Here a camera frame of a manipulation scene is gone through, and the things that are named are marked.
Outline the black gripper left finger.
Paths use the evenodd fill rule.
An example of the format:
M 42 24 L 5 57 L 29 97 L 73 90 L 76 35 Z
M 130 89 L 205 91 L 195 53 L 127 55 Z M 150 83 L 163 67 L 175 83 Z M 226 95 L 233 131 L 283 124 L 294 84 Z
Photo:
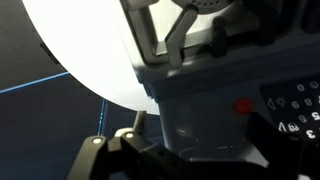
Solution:
M 111 140 L 86 138 L 66 180 L 108 180 L 118 172 L 133 180 L 178 180 L 179 158 L 143 137 L 146 117 L 145 111 L 138 111 L 133 126 L 119 129 Z

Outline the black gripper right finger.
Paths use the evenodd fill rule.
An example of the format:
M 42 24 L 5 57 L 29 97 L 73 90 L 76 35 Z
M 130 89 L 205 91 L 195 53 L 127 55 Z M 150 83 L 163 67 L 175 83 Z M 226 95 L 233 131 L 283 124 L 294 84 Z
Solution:
M 256 112 L 249 115 L 246 137 L 268 161 L 270 180 L 298 180 L 300 175 L 320 180 L 318 142 L 285 134 Z

